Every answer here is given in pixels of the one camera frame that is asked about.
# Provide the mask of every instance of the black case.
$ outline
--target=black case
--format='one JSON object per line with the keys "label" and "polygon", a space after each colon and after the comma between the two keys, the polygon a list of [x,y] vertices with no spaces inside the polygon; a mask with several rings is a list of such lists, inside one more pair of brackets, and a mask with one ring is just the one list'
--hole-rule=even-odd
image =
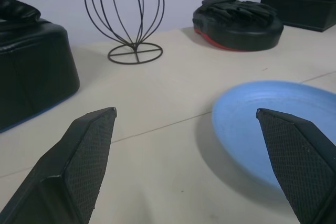
{"label": "black case", "polygon": [[259,109],[273,171],[301,224],[336,223],[336,146],[310,121]]}
{"label": "black case", "polygon": [[104,178],[115,108],[73,121],[0,213],[1,224],[87,224]]}
{"label": "black case", "polygon": [[336,24],[336,0],[261,0],[288,26],[325,31]]}

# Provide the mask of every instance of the blue frisbee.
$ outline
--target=blue frisbee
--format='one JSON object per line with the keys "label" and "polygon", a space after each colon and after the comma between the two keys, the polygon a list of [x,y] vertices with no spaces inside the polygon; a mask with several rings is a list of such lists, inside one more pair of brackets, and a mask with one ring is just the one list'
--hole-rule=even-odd
{"label": "blue frisbee", "polygon": [[246,171],[280,188],[268,157],[256,111],[265,108],[313,122],[336,143],[336,94],[282,81],[245,83],[226,91],[213,108],[213,126],[222,146]]}

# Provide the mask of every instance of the wire sphere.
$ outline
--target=wire sphere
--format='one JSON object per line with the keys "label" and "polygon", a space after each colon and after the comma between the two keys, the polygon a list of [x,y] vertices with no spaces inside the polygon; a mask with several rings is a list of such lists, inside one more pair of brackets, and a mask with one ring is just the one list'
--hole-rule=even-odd
{"label": "wire sphere", "polygon": [[[140,14],[140,24],[139,24],[139,29],[138,33],[136,36],[136,39],[132,39],[131,36],[129,35],[127,29],[125,28],[124,23],[121,20],[119,10],[116,5],[116,0],[111,0],[111,1],[103,1],[103,0],[84,0],[85,2],[85,8],[86,11],[89,15],[89,18],[91,22],[94,24],[96,29],[100,31],[103,35],[106,37],[121,43],[122,45],[119,47],[116,47],[112,49],[108,53],[108,59],[112,62],[119,63],[119,64],[125,64],[125,65],[136,65],[136,64],[141,64],[141,63],[147,63],[150,61],[153,61],[157,58],[159,58],[162,53],[163,49],[153,43],[145,43],[145,40],[147,40],[160,26],[163,16],[164,16],[164,10],[165,10],[165,0],[157,0],[157,8],[156,8],[156,13],[155,17],[150,24],[148,29],[144,28],[144,0],[137,0],[138,6],[139,6],[139,14]],[[124,30],[127,38],[123,38],[119,34],[116,33],[115,30],[113,30],[112,25],[111,25],[111,20],[115,19],[115,16],[111,17],[111,15],[107,14],[107,10],[111,6],[111,3],[114,6],[114,10],[116,13],[116,16],[118,18],[118,21],[120,22],[120,25],[122,29]],[[140,50],[139,46],[140,45],[146,45],[149,47],[147,50]],[[113,53],[115,50],[119,48],[124,48],[127,47],[130,49],[129,52],[124,52],[124,53]],[[140,53],[145,53],[145,52],[154,52],[157,51],[157,55],[154,56],[151,59],[147,60],[140,60],[138,54]],[[122,56],[122,55],[134,55],[134,62],[124,62],[124,61],[118,61],[115,60],[115,58],[112,58],[113,56]]]}

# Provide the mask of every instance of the black padded object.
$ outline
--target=black padded object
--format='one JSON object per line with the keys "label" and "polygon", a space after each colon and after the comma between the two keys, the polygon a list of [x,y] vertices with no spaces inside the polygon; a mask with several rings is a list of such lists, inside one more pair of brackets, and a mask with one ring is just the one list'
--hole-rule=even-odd
{"label": "black padded object", "polygon": [[0,132],[74,94],[79,78],[67,31],[39,11],[0,0]]}
{"label": "black padded object", "polygon": [[310,121],[257,111],[274,173],[301,224],[336,223],[336,146]]}
{"label": "black padded object", "polygon": [[1,224],[87,224],[109,156],[115,108],[73,121],[0,213]]}
{"label": "black padded object", "polygon": [[283,24],[275,9],[255,2],[204,0],[194,12],[194,29],[210,43],[233,50],[275,47]]}

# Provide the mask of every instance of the strap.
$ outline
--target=strap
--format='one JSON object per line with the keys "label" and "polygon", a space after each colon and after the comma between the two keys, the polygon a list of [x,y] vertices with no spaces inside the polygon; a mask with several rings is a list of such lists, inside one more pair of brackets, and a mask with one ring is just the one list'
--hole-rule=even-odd
{"label": "strap", "polygon": [[23,28],[39,26],[39,25],[46,24],[46,23],[50,23],[50,22],[44,19],[39,19],[37,22],[12,22],[12,21],[1,22],[0,20],[0,33],[4,31],[14,31],[14,30],[23,29]]}
{"label": "strap", "polygon": [[41,13],[38,9],[17,0],[0,0],[0,19],[10,22],[36,22]]}
{"label": "strap", "polygon": [[227,24],[233,22],[256,23],[260,26],[268,26],[276,16],[276,10],[268,5],[256,2],[240,2],[238,0],[204,0],[201,12],[207,12],[210,16]]}

